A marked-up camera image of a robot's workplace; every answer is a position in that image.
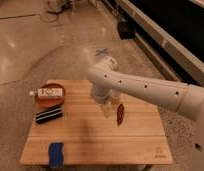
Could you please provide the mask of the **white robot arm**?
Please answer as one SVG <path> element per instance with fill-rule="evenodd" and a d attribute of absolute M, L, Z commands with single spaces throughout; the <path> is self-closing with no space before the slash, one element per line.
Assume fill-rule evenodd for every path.
<path fill-rule="evenodd" d="M 106 104 L 117 91 L 168 109 L 196 123 L 189 171 L 204 171 L 204 87 L 192 84 L 123 74 L 117 62 L 106 56 L 92 65 L 87 74 L 91 97 Z"/>

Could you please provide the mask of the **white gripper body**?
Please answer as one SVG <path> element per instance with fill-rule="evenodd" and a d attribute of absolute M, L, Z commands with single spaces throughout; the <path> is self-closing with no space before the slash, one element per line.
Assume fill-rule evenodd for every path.
<path fill-rule="evenodd" d="M 121 93 L 116 90 L 111 90 L 109 94 L 109 99 L 104 103 L 100 105 L 100 108 L 106 118 L 108 118 L 114 108 L 118 107 L 121 104 L 120 99 Z"/>

